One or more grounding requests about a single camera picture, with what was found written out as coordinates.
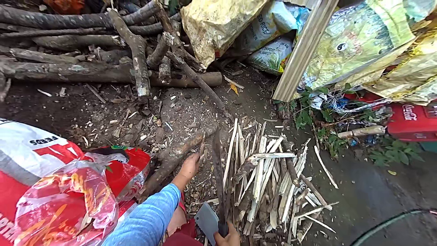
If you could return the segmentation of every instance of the dry leaf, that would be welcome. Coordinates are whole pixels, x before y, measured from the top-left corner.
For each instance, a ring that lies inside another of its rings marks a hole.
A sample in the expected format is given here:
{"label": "dry leaf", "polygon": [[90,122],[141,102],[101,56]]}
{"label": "dry leaf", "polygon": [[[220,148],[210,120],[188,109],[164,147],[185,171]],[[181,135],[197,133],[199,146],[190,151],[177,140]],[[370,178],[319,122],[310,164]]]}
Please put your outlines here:
{"label": "dry leaf", "polygon": [[235,91],[235,94],[237,94],[238,96],[240,96],[240,95],[238,94],[238,89],[237,89],[237,87],[236,87],[233,83],[231,83],[231,89],[232,89],[233,91]]}

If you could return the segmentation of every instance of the hand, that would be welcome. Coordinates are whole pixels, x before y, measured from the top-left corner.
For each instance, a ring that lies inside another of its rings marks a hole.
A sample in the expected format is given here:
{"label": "hand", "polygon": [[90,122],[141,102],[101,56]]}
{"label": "hand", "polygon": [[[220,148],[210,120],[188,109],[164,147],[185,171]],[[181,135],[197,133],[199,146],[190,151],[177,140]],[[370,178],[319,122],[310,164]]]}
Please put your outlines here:
{"label": "hand", "polygon": [[214,233],[214,239],[217,246],[240,246],[240,235],[234,225],[228,221],[229,232],[223,238],[219,232]]}
{"label": "hand", "polygon": [[178,175],[188,178],[188,181],[196,176],[196,173],[199,171],[199,164],[197,163],[199,157],[200,154],[198,153],[190,155],[182,164]]}

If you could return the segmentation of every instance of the red and white sack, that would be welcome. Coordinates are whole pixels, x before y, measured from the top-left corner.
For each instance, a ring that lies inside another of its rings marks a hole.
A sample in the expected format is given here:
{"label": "red and white sack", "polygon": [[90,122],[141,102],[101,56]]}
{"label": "red and white sack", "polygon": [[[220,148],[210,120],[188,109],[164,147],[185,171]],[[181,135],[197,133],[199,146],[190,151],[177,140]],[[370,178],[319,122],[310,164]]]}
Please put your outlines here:
{"label": "red and white sack", "polygon": [[[84,154],[77,145],[64,138],[0,118],[0,199],[3,201],[0,207],[0,245],[12,245],[23,229],[14,227],[16,204],[21,196],[42,177],[53,174],[55,170],[65,167],[65,164],[84,162],[87,167],[81,168],[100,170],[100,177],[102,180],[106,177],[106,181],[97,183],[106,183],[115,201],[124,205],[122,201],[130,200],[143,186],[149,171],[149,161],[150,157],[146,153],[133,148],[107,147]],[[42,245],[42,241],[31,244]]]}

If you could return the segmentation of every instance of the green hose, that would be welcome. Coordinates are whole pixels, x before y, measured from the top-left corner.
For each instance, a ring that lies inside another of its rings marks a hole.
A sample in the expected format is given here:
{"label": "green hose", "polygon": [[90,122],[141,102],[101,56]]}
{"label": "green hose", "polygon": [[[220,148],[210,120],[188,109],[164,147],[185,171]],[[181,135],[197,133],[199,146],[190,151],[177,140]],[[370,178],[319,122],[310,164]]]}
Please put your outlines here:
{"label": "green hose", "polygon": [[396,215],[395,217],[391,217],[390,219],[388,219],[388,220],[382,222],[381,224],[378,224],[375,227],[371,228],[370,230],[366,231],[360,237],[358,237],[350,246],[361,245],[364,241],[366,241],[373,234],[375,234],[375,233],[379,232],[380,230],[382,230],[383,228],[395,223],[396,221],[407,217],[408,215],[424,214],[424,213],[430,213],[430,214],[437,215],[437,210],[435,210],[435,209],[431,209],[431,210],[430,209],[414,209],[414,210],[400,213],[400,214]]}

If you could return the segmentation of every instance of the yellow sack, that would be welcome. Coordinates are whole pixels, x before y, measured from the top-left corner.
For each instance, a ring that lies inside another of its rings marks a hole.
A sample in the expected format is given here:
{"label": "yellow sack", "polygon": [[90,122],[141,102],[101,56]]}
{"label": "yellow sack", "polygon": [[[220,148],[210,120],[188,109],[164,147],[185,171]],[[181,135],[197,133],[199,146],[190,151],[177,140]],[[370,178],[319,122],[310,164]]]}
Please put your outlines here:
{"label": "yellow sack", "polygon": [[180,10],[194,54],[205,66],[223,53],[268,0],[193,0]]}

